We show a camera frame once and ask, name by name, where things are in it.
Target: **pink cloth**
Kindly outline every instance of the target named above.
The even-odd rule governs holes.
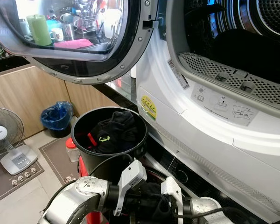
[[[73,41],[62,41],[54,43],[54,46],[57,48],[69,48],[69,49],[78,49],[89,47],[93,45],[89,40],[80,39],[80,40],[73,40]]]

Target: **brown floor mat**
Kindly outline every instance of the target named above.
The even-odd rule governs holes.
[[[0,154],[0,160],[6,154],[7,152]],[[43,171],[44,170],[39,162],[36,161],[21,173],[15,176],[11,176],[0,163],[0,200],[23,186],[25,183],[31,181],[33,178],[37,177]]]
[[[79,178],[77,162],[70,161],[65,148],[65,142],[69,137],[55,139],[39,148],[62,185]]]

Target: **yellow label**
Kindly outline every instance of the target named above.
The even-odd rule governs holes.
[[[157,117],[157,109],[153,101],[148,96],[143,96],[141,98],[142,109],[148,114],[153,120]]]

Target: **blue trash bag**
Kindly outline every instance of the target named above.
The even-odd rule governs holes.
[[[73,107],[68,101],[57,101],[54,106],[44,110],[41,114],[41,122],[48,129],[63,130],[71,120]]]

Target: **electric fan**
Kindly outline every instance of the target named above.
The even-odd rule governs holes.
[[[28,146],[16,146],[22,139],[22,120],[10,110],[0,108],[0,154],[8,152],[1,160],[2,166],[16,175],[37,160],[37,155]]]

